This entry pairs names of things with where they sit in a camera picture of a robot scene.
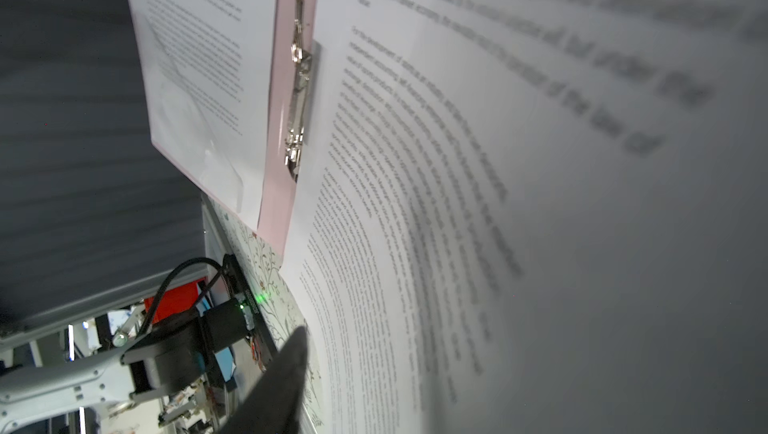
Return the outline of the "printed sheet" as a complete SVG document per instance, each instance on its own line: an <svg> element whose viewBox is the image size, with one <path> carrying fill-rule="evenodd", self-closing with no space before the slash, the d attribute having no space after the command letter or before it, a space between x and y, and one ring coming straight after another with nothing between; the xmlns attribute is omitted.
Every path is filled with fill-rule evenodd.
<svg viewBox="0 0 768 434"><path fill-rule="evenodd" d="M763 433L767 0L318 0L327 433Z"/></svg>
<svg viewBox="0 0 768 434"><path fill-rule="evenodd" d="M129 0L153 145L244 224L265 177L277 0Z"/></svg>

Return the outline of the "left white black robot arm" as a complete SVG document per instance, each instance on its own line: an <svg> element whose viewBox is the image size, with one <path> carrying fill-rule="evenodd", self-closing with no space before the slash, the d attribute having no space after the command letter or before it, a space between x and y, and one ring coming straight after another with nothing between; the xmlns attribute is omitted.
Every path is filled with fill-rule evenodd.
<svg viewBox="0 0 768 434"><path fill-rule="evenodd" d="M110 403L143 403L175 394L204 374L201 315L174 314L120 348L60 365L1 375L1 431Z"/></svg>

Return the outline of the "pink paper folder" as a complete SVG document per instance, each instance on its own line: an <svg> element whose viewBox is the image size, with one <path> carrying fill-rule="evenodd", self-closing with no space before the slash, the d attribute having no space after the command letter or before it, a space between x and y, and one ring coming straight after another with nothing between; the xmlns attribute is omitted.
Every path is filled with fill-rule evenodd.
<svg viewBox="0 0 768 434"><path fill-rule="evenodd" d="M153 145L283 251L317 0L129 0Z"/></svg>

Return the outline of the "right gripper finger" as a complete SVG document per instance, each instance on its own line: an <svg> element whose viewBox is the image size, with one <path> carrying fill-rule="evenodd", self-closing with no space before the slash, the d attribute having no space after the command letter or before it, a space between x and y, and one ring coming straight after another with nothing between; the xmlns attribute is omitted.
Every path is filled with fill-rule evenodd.
<svg viewBox="0 0 768 434"><path fill-rule="evenodd" d="M307 330L299 326L219 433L299 433L308 355Z"/></svg>

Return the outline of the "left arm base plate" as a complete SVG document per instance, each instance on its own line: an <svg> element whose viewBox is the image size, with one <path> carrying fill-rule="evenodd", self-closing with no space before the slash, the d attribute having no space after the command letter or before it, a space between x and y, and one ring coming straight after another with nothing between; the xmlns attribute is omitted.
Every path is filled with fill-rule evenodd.
<svg viewBox="0 0 768 434"><path fill-rule="evenodd" d="M265 372L276 355L261 307L265 296L254 294L234 254L225 254L221 267L201 286L196 306L200 306L202 331L214 353L244 341L252 360Z"/></svg>

